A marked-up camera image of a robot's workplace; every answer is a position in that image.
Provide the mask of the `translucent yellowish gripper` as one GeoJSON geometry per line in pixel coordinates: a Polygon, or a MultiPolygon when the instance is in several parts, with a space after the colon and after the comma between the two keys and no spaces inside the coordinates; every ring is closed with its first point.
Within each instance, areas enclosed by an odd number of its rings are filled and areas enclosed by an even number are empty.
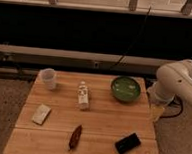
{"type": "Polygon", "coordinates": [[[151,119],[153,122],[158,121],[158,119],[164,113],[165,102],[159,101],[158,99],[154,99],[154,98],[150,98],[149,101],[150,101],[149,107],[152,114],[151,119]]]}

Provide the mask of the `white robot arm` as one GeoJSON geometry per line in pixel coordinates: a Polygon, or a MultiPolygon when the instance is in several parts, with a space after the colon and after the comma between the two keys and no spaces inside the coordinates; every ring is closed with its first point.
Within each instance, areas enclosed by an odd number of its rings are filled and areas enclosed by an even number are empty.
{"type": "Polygon", "coordinates": [[[152,121],[164,113],[164,107],[180,97],[192,108],[192,60],[183,59],[162,65],[156,71],[157,79],[147,89],[152,121]]]}

